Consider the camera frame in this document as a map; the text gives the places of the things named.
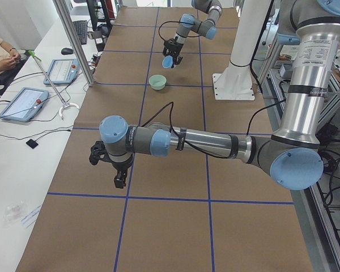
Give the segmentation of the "light blue cup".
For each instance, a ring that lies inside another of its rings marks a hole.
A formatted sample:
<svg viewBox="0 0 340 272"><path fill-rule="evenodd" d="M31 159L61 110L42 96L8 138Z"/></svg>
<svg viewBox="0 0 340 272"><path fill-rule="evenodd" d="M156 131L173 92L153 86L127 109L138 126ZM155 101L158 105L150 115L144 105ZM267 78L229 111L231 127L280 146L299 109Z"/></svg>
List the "light blue cup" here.
<svg viewBox="0 0 340 272"><path fill-rule="evenodd" d="M173 66L173 58L172 56L168 55L168 56L165 56L163 58L163 61L162 61L162 66L165 68L165 69L170 69L172 68Z"/></svg>

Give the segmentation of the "light green bowl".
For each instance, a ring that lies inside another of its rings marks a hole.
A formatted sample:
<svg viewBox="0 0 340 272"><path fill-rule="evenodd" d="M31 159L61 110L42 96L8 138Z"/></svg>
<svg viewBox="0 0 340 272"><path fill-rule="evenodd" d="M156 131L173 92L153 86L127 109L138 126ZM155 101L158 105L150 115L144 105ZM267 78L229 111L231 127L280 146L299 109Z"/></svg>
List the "light green bowl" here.
<svg viewBox="0 0 340 272"><path fill-rule="evenodd" d="M149 78L148 82L153 90L158 91L165 87L167 79L164 75L155 74Z"/></svg>

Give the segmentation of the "black monitor stand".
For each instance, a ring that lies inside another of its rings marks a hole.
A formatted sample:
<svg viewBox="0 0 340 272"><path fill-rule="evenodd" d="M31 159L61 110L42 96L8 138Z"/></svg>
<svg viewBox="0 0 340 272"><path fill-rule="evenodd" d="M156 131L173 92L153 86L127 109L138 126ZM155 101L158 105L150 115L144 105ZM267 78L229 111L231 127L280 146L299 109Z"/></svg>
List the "black monitor stand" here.
<svg viewBox="0 0 340 272"><path fill-rule="evenodd" d="M86 0L86 3L90 15L92 30L100 32L103 36L108 37L112 30L112 25L106 1Z"/></svg>

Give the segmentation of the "metal rod with white hook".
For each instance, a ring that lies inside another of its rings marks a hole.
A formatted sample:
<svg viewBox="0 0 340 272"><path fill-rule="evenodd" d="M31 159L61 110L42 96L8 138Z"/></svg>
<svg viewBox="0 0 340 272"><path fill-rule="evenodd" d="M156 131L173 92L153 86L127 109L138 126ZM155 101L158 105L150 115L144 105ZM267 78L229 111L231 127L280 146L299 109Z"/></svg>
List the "metal rod with white hook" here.
<svg viewBox="0 0 340 272"><path fill-rule="evenodd" d="M39 57L37 57L35 55L35 52L33 50L29 50L28 51L30 56L33 57L33 59L35 60L36 64L38 65L38 67L40 68L40 70L42 71L42 73L44 74L45 78L48 80L50 86L54 89L56 95L59 97L60 101L62 102L62 107L60 107L59 111L58 111L58 115L60 116L60 118L63 120L63 111L69 107L75 107L76 109L80 110L80 106L76 103L67 103L66 100L62 97L62 95L60 94L59 90L57 90L57 87L54 85L54 83L52 82L52 80L50 79L49 75L47 74L47 72L44 70L44 68L41 65L41 59L39 59Z"/></svg>

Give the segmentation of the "small black square pad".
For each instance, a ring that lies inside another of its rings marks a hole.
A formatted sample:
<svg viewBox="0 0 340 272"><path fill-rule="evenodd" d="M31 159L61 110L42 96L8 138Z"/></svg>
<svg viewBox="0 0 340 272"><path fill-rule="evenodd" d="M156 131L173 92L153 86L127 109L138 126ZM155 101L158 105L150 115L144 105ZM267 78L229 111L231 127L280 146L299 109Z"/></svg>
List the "small black square pad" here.
<svg viewBox="0 0 340 272"><path fill-rule="evenodd" d="M26 141L26 145L29 146L31 149L36 148L39 144L37 141L33 140L33 139L29 139L28 141Z"/></svg>

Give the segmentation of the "black keyboard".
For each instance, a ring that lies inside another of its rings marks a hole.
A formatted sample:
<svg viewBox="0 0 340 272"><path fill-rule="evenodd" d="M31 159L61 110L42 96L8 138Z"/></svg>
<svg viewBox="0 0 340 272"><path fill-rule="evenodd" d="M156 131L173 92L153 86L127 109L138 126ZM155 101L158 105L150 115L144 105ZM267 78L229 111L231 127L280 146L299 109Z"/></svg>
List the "black keyboard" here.
<svg viewBox="0 0 340 272"><path fill-rule="evenodd" d="M86 20L76 20L73 21L73 26L75 28L77 37L82 45L87 43L87 21Z"/></svg>

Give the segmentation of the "clear plastic bag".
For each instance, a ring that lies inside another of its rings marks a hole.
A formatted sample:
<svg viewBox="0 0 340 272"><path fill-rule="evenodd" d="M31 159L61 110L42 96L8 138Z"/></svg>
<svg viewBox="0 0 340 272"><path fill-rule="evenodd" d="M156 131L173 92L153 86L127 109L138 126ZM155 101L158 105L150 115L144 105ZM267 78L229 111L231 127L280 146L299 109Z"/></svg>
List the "clear plastic bag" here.
<svg viewBox="0 0 340 272"><path fill-rule="evenodd" d="M20 221L23 218L27 211L27 205L24 201L19 201L17 203L12 203L8 205L4 210L3 215L3 226L9 227Z"/></svg>

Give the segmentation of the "black computer mouse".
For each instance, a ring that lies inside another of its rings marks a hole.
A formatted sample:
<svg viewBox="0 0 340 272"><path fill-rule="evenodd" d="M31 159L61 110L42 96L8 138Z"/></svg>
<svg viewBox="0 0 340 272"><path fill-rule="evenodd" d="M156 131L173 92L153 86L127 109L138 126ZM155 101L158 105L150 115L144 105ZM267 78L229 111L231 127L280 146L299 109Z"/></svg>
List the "black computer mouse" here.
<svg viewBox="0 0 340 272"><path fill-rule="evenodd" d="M70 55L70 54L73 54L73 53L74 53L74 51L71 48L62 48L61 49L62 55Z"/></svg>

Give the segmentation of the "far blue teach pendant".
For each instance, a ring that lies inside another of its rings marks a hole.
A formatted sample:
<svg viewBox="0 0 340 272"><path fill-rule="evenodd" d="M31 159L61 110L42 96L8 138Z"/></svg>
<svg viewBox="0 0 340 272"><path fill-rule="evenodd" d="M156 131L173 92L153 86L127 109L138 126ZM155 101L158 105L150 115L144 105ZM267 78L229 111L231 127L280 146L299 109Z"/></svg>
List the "far blue teach pendant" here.
<svg viewBox="0 0 340 272"><path fill-rule="evenodd" d="M77 59L53 59L47 75L54 85L65 85L74 81L80 69Z"/></svg>

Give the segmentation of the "blue teach pendant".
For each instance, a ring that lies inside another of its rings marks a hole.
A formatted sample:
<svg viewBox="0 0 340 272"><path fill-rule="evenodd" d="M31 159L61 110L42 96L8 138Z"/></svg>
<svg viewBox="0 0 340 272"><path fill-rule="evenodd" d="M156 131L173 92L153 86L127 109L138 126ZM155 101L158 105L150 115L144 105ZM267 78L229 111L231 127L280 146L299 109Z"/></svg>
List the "blue teach pendant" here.
<svg viewBox="0 0 340 272"><path fill-rule="evenodd" d="M74 81L80 69L77 59L53 59L47 75L54 85L65 85Z"/></svg>
<svg viewBox="0 0 340 272"><path fill-rule="evenodd" d="M48 98L47 90L24 87L0 113L0 118L28 122L38 113Z"/></svg>

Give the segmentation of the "near blue teach pendant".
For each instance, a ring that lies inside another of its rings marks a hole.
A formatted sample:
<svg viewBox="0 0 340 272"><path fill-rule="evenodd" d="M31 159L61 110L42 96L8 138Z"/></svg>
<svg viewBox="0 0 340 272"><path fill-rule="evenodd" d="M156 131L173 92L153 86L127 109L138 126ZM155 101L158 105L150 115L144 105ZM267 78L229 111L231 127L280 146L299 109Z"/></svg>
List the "near blue teach pendant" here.
<svg viewBox="0 0 340 272"><path fill-rule="evenodd" d="M24 87L0 113L0 118L28 122L38 113L48 98L47 90Z"/></svg>

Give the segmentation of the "seated person in beige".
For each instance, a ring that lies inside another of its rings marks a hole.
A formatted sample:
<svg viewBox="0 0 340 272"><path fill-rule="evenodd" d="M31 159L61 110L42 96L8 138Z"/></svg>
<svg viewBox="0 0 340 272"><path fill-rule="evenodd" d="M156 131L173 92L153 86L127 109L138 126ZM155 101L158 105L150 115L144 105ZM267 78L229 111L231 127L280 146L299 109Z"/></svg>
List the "seated person in beige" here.
<svg viewBox="0 0 340 272"><path fill-rule="evenodd" d="M23 67L21 55L15 47L0 38L0 85L7 85Z"/></svg>

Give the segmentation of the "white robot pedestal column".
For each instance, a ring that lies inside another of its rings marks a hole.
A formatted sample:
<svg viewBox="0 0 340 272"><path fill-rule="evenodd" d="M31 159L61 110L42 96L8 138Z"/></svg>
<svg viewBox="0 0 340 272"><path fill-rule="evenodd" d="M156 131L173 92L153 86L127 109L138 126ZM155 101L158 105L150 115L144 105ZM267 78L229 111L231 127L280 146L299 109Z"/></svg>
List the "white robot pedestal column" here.
<svg viewBox="0 0 340 272"><path fill-rule="evenodd" d="M250 66L253 53L257 51L258 38L262 36L263 24L272 6L271 0L244 2L229 65L221 74L212 75L217 100L255 99Z"/></svg>

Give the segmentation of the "aluminium frame post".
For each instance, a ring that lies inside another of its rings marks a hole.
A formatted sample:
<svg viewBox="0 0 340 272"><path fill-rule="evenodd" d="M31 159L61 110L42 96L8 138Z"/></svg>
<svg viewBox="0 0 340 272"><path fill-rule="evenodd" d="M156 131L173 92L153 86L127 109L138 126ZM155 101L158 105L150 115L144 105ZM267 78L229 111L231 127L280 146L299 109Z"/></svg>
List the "aluminium frame post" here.
<svg viewBox="0 0 340 272"><path fill-rule="evenodd" d="M57 14L62 22L63 28L66 32L66 36L69 39L69 42L74 50L74 54L79 61L87 84L89 87L91 87L94 84L94 77L92 71L89 68L85 53L82 49L82 45L74 28L66 3L64 0L53 0L53 3L56 8Z"/></svg>

